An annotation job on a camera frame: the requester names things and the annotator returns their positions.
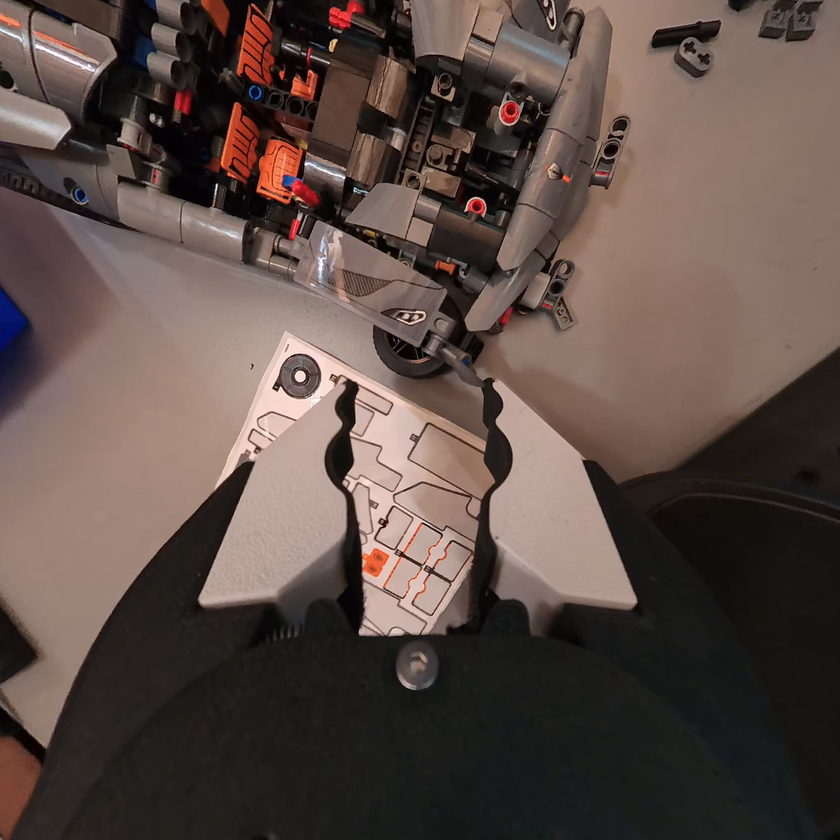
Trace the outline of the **cluster of small lego connectors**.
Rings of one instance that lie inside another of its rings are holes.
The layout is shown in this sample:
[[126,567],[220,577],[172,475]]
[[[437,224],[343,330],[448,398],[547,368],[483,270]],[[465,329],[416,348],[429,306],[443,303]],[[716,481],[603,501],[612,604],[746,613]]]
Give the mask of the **cluster of small lego connectors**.
[[806,41],[816,32],[816,18],[824,1],[772,1],[763,11],[762,39]]

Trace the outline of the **lego sticker sheet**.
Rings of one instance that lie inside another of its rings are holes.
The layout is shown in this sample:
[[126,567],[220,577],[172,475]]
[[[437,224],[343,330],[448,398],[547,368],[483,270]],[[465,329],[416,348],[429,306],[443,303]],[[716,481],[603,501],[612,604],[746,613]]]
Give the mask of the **lego sticker sheet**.
[[485,444],[326,351],[285,332],[217,483],[256,459],[344,380],[358,385],[353,466],[344,485],[360,527],[365,614],[360,635],[444,634],[461,624]]

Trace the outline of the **blue plastic bin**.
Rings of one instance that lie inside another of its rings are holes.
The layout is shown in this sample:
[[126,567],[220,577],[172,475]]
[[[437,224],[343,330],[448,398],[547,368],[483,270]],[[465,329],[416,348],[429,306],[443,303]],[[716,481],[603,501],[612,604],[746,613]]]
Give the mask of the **blue plastic bin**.
[[4,354],[30,327],[30,321],[14,299],[1,287],[0,351]]

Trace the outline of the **grey lego axle connector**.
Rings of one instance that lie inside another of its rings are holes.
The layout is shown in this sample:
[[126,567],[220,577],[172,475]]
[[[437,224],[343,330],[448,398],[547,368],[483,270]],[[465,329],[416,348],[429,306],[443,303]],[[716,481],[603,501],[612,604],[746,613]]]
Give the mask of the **grey lego axle connector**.
[[683,39],[674,54],[677,67],[693,78],[706,76],[713,67],[714,58],[708,44],[695,37]]

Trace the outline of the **dark grey lego fender assembly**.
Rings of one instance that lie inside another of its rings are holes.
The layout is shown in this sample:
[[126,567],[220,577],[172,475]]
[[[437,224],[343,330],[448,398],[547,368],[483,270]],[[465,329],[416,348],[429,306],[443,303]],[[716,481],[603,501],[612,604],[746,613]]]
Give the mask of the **dark grey lego fender assembly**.
[[480,385],[475,357],[482,342],[444,287],[321,221],[290,244],[294,281],[368,322],[374,350],[391,372],[426,380],[454,371],[462,382]]

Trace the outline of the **grey lego car model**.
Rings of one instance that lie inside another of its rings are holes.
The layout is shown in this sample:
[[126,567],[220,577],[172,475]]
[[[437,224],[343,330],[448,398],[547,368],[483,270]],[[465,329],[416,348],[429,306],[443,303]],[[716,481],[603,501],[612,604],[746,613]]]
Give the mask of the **grey lego car model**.
[[2,185],[295,283],[321,221],[482,342],[561,322],[630,126],[601,139],[612,41],[569,2],[2,1]]

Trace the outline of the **black office chair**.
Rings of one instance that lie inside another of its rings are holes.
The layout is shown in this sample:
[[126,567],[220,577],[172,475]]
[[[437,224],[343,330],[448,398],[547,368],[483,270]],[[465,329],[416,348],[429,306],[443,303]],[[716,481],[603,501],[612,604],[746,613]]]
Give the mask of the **black office chair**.
[[792,481],[690,470],[623,490],[736,627],[825,838],[838,838],[839,497]]

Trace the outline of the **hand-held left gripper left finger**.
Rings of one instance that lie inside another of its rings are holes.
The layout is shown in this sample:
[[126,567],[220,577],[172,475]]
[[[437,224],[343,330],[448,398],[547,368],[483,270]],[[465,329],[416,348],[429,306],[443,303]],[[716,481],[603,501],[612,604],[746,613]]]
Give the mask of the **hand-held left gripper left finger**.
[[352,630],[364,616],[361,533],[344,479],[359,386],[336,385],[251,464],[198,596],[207,610],[269,604],[288,624],[339,602]]

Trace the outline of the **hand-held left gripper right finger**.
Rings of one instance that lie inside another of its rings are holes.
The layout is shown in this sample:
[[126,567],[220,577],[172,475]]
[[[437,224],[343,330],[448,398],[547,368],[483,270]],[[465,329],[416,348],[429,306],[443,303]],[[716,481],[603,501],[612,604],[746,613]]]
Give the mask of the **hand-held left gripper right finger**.
[[449,633],[475,632],[492,606],[517,601],[530,633],[549,636],[573,606],[631,614],[637,595],[584,458],[502,380],[481,383],[485,447],[467,468],[478,500],[467,582]]

